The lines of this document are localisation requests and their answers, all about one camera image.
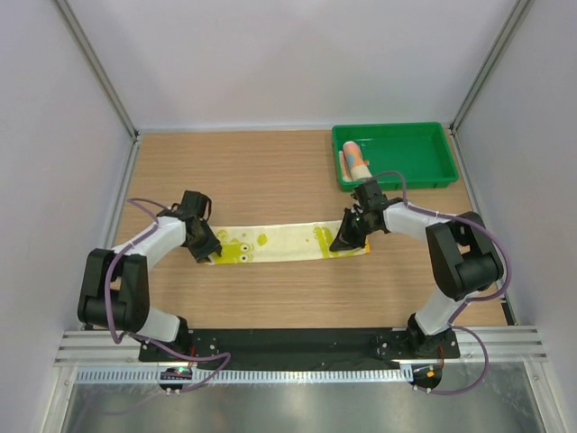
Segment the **white backdrop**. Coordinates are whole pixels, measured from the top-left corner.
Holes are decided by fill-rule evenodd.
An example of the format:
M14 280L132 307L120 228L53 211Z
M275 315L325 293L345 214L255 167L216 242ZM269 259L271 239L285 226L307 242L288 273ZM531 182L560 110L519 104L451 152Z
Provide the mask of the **white backdrop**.
M138 128L451 122L514 0L70 0Z
M459 131L483 215L512 256L517 318L537 325L569 410L577 407L576 20L574 1L535 2Z
M52 2L0 2L0 65L0 430L37 433L130 139Z

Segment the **metal frame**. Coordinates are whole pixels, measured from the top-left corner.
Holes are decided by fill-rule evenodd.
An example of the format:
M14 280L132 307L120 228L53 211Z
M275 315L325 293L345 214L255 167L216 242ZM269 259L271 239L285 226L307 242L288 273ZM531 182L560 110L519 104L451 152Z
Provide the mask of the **metal frame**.
M141 136L134 127L130 116L124 108L120 97L115 91L112 82L107 76L84 30L78 22L77 17L71 10L68 0L52 1L60 11L64 23L69 28L73 39L87 60L89 67L95 74L96 80L105 91L115 112L126 128L126 131L133 138L133 147L130 150L124 168L124 176L115 200L114 211L109 218L108 229L104 240L105 246L108 247L114 243L114 238L124 208L124 201L133 175L136 157L140 150ZM526 16L531 4L533 4L533 0L517 0L507 20L504 22L489 55L483 62L479 73L473 81L466 98L463 100L456 117L450 124L453 147L456 152L457 161L461 166L461 172L472 207L477 212L480 211L480 205L463 162L463 156L461 155L458 141L458 130L463 123L463 119L467 116L474 101L480 94L490 73L495 69L513 34L522 23L522 20ZM554 382L551 365L547 362L545 349L541 343L539 335L537 334L536 328L520 326L473 327L472 330L481 337L487 346L490 360L492 362L525 363L537 405L547 430L570 431L570 429L567 428L566 419L563 419L562 412L560 411L562 404L561 400L557 398L559 392L557 391L557 386ZM446 360L446 362L483 362L481 350L477 342L469 334L457 331L457 340L463 356L461 359ZM87 372L97 372L99 369L108 369L108 371L112 371L111 369L113 369L117 372L141 371L142 369L148 369L157 373L159 368L166 368L168 365L185 365L185 363L143 365L138 362L139 348L140 344L130 338L126 338L120 345L115 345L107 331L73 331L65 333L54 363L53 394L50 406L47 409L42 431L49 433L60 431L62 428L73 384L79 374L81 378L90 377L91 380L98 380L98 377L100 376L89 376L87 375ZM411 363L417 362L423 363L426 362L426 360L407 360L403 361L403 364L410 365ZM119 377L139 380L138 375L131 376L130 374L117 376L114 379L117 380ZM224 377L223 380L225 382L238 381L238 377L235 377L236 376L229 375ZM386 382L387 378L388 376L385 375L382 377L373 377L372 379L374 379L375 382ZM331 377L329 375L324 378L324 380L327 379L338 380L339 378ZM149 376L147 380L158 382L160 378L158 375L153 375Z

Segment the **folded towel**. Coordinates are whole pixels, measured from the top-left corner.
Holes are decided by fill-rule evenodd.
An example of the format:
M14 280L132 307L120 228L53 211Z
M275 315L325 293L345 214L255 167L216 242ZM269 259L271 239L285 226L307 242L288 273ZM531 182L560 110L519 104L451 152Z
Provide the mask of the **folded towel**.
M222 256L212 254L210 264L296 262L350 257L369 252L364 248L333 253L329 246L341 221L275 226L213 227L223 246Z

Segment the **plastic container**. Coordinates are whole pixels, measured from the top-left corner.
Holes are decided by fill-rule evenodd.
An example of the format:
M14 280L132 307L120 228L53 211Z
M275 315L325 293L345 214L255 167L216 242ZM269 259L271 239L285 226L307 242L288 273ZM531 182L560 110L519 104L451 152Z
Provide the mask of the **plastic container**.
M348 141L356 142L373 175L396 170L405 175L410 189L445 188L459 179L453 155L437 122L419 124L357 124L333 128L334 165L343 191L351 191L361 181L343 180L339 151ZM401 189L395 176L379 178L382 189Z

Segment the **table surface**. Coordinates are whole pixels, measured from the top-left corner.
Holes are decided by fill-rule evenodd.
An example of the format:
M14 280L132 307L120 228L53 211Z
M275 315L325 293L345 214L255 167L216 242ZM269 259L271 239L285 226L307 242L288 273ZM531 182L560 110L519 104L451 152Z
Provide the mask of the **table surface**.
M213 200L213 226L336 220L351 205L336 181L330 131L145 135L128 197L169 205L185 189ZM444 212L471 210L462 180L410 190L409 199ZM126 205L117 243L149 223ZM381 233L370 244L371 252L358 257L223 266L196 264L178 248L151 271L151 302L197 328L405 326L435 287L427 247ZM506 320L495 300L471 305L456 323Z

